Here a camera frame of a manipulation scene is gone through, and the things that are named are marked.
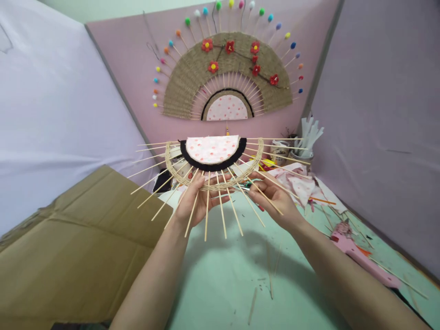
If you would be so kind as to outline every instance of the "white wall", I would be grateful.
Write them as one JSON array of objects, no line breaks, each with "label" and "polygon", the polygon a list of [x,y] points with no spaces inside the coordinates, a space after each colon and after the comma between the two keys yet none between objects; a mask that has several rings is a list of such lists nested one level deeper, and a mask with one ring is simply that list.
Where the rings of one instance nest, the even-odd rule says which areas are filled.
[{"label": "white wall", "polygon": [[0,1],[0,24],[1,236],[103,164],[154,161],[132,164],[151,154],[82,24],[34,0]]},{"label": "white wall", "polygon": [[318,176],[440,278],[440,2],[345,1],[312,113]]}]

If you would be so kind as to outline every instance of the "forearm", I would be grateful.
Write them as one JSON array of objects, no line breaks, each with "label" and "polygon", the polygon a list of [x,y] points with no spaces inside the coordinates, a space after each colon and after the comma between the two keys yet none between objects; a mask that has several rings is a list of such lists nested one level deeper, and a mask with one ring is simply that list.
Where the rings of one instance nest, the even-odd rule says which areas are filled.
[{"label": "forearm", "polygon": [[111,329],[163,329],[188,244],[183,221],[171,219],[116,314]]},{"label": "forearm", "polygon": [[352,328],[425,329],[390,290],[309,223],[302,221],[288,231]]}]

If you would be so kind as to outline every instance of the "black fabric trim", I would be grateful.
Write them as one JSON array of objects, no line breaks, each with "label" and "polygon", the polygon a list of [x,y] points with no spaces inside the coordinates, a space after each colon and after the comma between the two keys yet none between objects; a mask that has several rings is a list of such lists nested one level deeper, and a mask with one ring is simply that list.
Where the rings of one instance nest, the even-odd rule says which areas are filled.
[{"label": "black fabric trim", "polygon": [[204,114],[205,114],[206,106],[207,106],[208,103],[211,101],[211,99],[212,99],[216,94],[218,94],[218,93],[220,93],[220,92],[224,92],[224,91],[233,91],[233,92],[237,92],[237,93],[241,94],[242,97],[244,97],[246,103],[249,105],[249,109],[251,110],[252,117],[255,117],[255,115],[253,114],[252,106],[251,106],[251,104],[249,103],[248,98],[246,97],[245,94],[243,94],[242,92],[240,92],[238,89],[235,89],[235,88],[224,88],[224,89],[218,90],[217,92],[215,92],[214,94],[212,94],[211,97],[209,98],[209,100],[206,101],[206,103],[205,103],[205,105],[204,105],[204,107],[203,107],[203,110],[202,110],[202,115],[200,116],[200,120],[201,120],[201,121],[203,120],[203,116],[204,116]]},{"label": "black fabric trim", "polygon": [[225,160],[223,163],[220,164],[202,164],[198,161],[191,158],[191,156],[187,152],[187,141],[183,140],[180,141],[180,151],[182,152],[183,157],[185,160],[195,168],[198,168],[199,170],[205,171],[205,172],[217,172],[221,170],[226,170],[229,166],[232,166],[242,155],[244,152],[244,149],[246,149],[246,143],[248,142],[248,139],[245,137],[240,138],[240,141],[238,141],[238,147],[237,150],[230,156],[228,160]]}]

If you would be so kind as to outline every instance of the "lavender wall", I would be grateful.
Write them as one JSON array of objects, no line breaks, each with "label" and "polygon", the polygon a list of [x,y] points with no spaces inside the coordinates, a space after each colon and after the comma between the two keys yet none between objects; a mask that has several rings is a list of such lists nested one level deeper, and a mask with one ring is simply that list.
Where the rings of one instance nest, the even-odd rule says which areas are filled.
[{"label": "lavender wall", "polygon": [[319,177],[437,278],[439,4],[346,1],[312,105]]},{"label": "lavender wall", "polygon": [[[297,50],[301,52],[301,62],[304,63],[304,68],[299,72],[297,66],[291,66],[287,71],[293,80],[300,74],[304,75],[305,79],[301,82],[301,87],[304,88],[305,93],[301,94],[301,98],[291,106],[272,114],[249,120],[230,121],[231,134],[240,134],[245,137],[269,137],[269,135],[280,137],[282,133],[286,132],[286,127],[290,130],[296,128],[337,4],[338,0],[298,0],[288,5],[283,0],[262,0],[258,3],[258,6],[263,6],[266,9],[265,18],[259,21],[258,37],[261,37],[263,29],[267,25],[267,16],[270,13],[273,13],[275,17],[271,24],[271,31],[275,30],[277,22],[283,24],[283,28],[273,39],[271,45],[278,44],[279,40],[284,38],[285,33],[292,32],[290,40],[285,41],[283,46],[278,49],[278,55],[282,56],[289,49],[291,42],[297,43]],[[212,6],[213,3],[207,4],[210,11]],[[234,30],[238,29],[241,13],[237,6],[238,1],[232,11],[231,28]],[[198,5],[148,14],[148,22],[159,49],[162,50],[167,46],[169,39],[174,40],[180,51],[185,49],[182,41],[176,39],[176,29],[182,31],[189,47],[194,45],[193,38],[188,28],[185,27],[185,17],[192,18],[194,34],[198,40],[201,40],[200,27],[193,12],[195,9],[202,10],[202,8],[203,5]],[[228,26],[229,13],[227,2],[224,1],[221,10],[223,31]],[[257,15],[258,8],[252,12],[248,33],[253,32]],[[211,16],[209,17],[211,30],[213,30],[214,24]],[[205,19],[202,20],[202,24],[207,31]],[[225,135],[226,123],[224,121],[200,122],[166,117],[158,111],[161,108],[153,108],[153,90],[157,88],[163,93],[165,85],[161,83],[158,86],[153,82],[153,78],[158,75],[155,67],[159,62],[146,46],[146,42],[151,42],[151,38],[142,15],[92,22],[87,24],[87,27],[107,61],[122,94],[126,97],[132,113],[151,143],[175,141],[190,136]],[[268,41],[270,34],[267,33],[266,36],[264,40]],[[284,62],[287,63],[294,54],[295,52],[292,52],[286,56]],[[170,72],[166,66],[163,70]],[[159,75],[159,77],[163,82],[167,80],[163,75]]]}]

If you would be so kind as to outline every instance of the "hand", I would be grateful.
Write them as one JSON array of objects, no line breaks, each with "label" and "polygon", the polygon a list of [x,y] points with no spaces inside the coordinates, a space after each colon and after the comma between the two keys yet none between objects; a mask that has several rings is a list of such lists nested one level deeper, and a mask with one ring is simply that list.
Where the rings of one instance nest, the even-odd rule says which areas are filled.
[{"label": "hand", "polygon": [[[264,174],[271,180],[279,183],[269,173]],[[288,193],[274,184],[271,180],[266,179],[263,175],[258,172],[253,172],[250,176],[251,179],[261,179],[262,181],[254,181],[251,186],[249,197],[254,202],[260,204],[272,217],[273,220],[285,230],[295,229],[295,227],[301,224],[305,219],[299,213],[295,203]],[[283,215],[279,214],[278,211],[268,202],[268,200],[258,191],[257,187],[280,209]]]},{"label": "hand", "polygon": [[[225,174],[226,180],[229,180],[231,178],[230,174]],[[224,182],[223,176],[219,175],[218,180],[216,177],[212,177],[209,181],[210,185],[214,185],[217,182],[221,183]],[[219,198],[219,191],[213,190],[213,191],[204,191],[200,190],[200,188],[203,185],[207,185],[208,180],[205,181],[205,177],[201,175],[200,172],[197,172],[197,174],[194,176],[191,185],[188,187],[187,192],[185,195],[182,194],[181,196],[181,202],[179,207],[176,210],[175,217],[179,219],[180,221],[184,221],[185,224],[189,221],[189,217],[191,216],[191,211],[193,210],[194,206],[194,200],[196,199],[197,192],[197,201],[194,206],[194,212],[192,214],[191,218],[191,227],[194,227],[198,225],[203,218],[206,216],[206,198],[209,193],[209,200],[208,200],[208,211],[210,211],[214,206],[217,206],[220,204],[220,198]],[[233,193],[234,189],[229,188],[229,193]],[[226,190],[220,190],[221,195],[225,195],[221,198],[222,203],[226,203],[229,201],[229,196],[227,195],[228,192]]]}]

